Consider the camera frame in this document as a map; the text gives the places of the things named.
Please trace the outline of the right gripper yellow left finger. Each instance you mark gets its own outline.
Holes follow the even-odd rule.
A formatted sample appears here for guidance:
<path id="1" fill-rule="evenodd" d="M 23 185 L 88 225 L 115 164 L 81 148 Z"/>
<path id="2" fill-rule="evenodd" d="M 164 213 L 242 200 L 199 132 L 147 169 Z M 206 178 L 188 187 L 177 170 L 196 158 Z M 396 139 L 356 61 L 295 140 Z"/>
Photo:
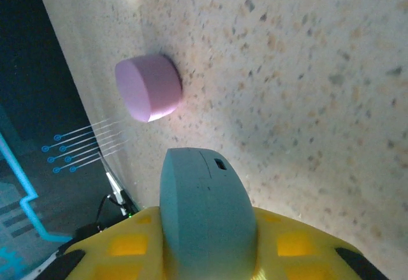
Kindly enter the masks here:
<path id="1" fill-rule="evenodd" d="M 159 207 L 71 245 L 34 280 L 166 280 Z"/>

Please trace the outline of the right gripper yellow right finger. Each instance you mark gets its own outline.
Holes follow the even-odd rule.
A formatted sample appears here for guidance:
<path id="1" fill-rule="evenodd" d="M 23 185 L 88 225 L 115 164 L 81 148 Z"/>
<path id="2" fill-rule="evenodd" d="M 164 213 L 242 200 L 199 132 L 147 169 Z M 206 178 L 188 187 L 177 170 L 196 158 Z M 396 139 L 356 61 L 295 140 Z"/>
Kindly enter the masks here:
<path id="1" fill-rule="evenodd" d="M 303 222 L 255 208 L 253 280 L 389 280 L 348 242 Z"/>

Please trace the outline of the light blue earbud charging case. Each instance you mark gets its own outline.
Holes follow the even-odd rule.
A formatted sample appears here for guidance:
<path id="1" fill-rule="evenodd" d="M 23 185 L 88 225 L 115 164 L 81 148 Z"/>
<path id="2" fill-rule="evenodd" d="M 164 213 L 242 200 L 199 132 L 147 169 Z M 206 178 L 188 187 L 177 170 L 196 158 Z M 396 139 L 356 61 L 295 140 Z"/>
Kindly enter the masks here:
<path id="1" fill-rule="evenodd" d="M 210 149 L 168 149 L 159 208 L 168 280 L 251 280 L 257 222 L 228 160 Z"/>

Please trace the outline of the pink earbud charging case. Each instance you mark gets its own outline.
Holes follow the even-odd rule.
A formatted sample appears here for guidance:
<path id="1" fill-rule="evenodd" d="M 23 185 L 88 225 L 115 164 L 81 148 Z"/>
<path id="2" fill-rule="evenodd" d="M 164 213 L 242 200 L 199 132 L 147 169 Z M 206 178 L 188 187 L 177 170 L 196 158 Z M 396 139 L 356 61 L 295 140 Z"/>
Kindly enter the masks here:
<path id="1" fill-rule="evenodd" d="M 117 89 L 130 116 L 152 122 L 171 114 L 182 99 L 174 64 L 161 54 L 124 59 L 115 66 Z"/>

